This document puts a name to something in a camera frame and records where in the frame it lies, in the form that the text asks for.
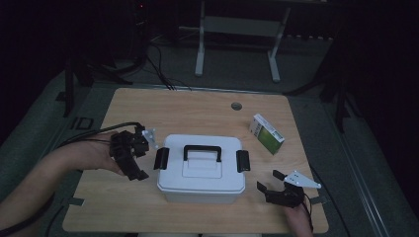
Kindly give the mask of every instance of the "medicine box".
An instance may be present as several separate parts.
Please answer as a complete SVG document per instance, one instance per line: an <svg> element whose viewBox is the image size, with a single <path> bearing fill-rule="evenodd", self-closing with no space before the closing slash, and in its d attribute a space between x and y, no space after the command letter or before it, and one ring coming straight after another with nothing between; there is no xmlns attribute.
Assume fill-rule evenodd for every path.
<svg viewBox="0 0 419 237"><path fill-rule="evenodd" d="M284 137L260 114L253 117L249 129L273 155L280 150L285 141Z"/></svg>
<svg viewBox="0 0 419 237"><path fill-rule="evenodd" d="M168 201L233 203L245 190L238 172L236 137L170 134L167 168L159 171L157 187Z"/></svg>

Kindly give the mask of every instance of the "small white object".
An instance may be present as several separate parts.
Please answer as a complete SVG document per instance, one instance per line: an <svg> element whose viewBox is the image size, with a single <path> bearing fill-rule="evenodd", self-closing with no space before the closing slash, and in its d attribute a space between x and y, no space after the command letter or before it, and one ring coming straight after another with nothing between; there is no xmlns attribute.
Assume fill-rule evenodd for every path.
<svg viewBox="0 0 419 237"><path fill-rule="evenodd" d="M291 174L286 176L284 178L284 182L303 188L321 188L320 184L308 179L305 175L301 174L298 171L293 171Z"/></svg>
<svg viewBox="0 0 419 237"><path fill-rule="evenodd" d="M221 162L214 151L188 151L185 145L219 146ZM168 201L191 203L233 203L245 190L245 177L237 172L236 137L171 134L164 147L169 148L166 170L160 170L157 187Z"/></svg>
<svg viewBox="0 0 419 237"><path fill-rule="evenodd" d="M148 141L148 144L150 144L154 149L158 149L158 145L154 139L154 131L156 128L146 129L142 132L142 135L145 137L145 139Z"/></svg>

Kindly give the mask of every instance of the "dark background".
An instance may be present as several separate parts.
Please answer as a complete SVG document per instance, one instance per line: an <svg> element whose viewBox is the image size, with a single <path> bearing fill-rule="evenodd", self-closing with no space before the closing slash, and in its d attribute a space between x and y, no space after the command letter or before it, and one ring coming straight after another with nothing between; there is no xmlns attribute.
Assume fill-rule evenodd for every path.
<svg viewBox="0 0 419 237"><path fill-rule="evenodd" d="M231 1L228 6L222 2L225 1L213 1L212 9L219 13L249 10L246 1ZM138 9L138 4L142 3L145 8ZM335 39L334 49L327 54L324 64L326 71L339 68L339 72L327 83L336 84L346 76L347 92L355 97L418 215L417 4L413 1L363 1L362 4L329 1L329 4L291 5L287 35ZM115 58L134 58L143 50L144 39L156 29L176 40L178 26L197 27L199 9L199 1L193 0L2 1L0 142L3 143L19 123L49 80L63 70L70 55L84 53L109 65ZM263 11L253 10L256 16L258 13L266 16ZM134 34L132 22L144 19L148 22L147 30ZM139 38L136 41L140 44L123 47L132 36Z"/></svg>

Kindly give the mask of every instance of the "box lid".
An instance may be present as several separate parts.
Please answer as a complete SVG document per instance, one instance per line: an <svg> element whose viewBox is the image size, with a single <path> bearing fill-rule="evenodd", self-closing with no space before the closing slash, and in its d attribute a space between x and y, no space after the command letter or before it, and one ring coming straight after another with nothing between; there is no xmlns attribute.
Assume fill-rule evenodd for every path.
<svg viewBox="0 0 419 237"><path fill-rule="evenodd" d="M236 137L171 134L167 167L160 170L158 187L164 192L199 194L240 194L245 177L237 171Z"/></svg>

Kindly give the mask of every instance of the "wooden table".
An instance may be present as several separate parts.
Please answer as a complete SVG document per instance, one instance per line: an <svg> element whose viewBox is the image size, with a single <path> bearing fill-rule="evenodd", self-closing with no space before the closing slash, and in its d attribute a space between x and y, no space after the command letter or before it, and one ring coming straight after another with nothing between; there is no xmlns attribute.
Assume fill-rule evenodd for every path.
<svg viewBox="0 0 419 237"><path fill-rule="evenodd" d="M236 111L232 103L240 103ZM261 114L286 139L279 153L272 155L249 131L255 114ZM289 102L279 95L203 91L119 89L102 127L138 121L156 128L162 145L172 133L235 136L250 154L251 171L245 173L246 190L233 204L168 202L157 188L158 171L153 170L155 151L136 159L150 177L129 181L109 171L85 171L75 198L63 222L66 231L81 232L173 232L173 233L287 233L286 217L278 205L265 202L256 188L259 181L280 191L283 183L272 176L298 170L312 178L293 119ZM316 189L305 189L317 197ZM315 233L328 229L321 204L313 206Z"/></svg>

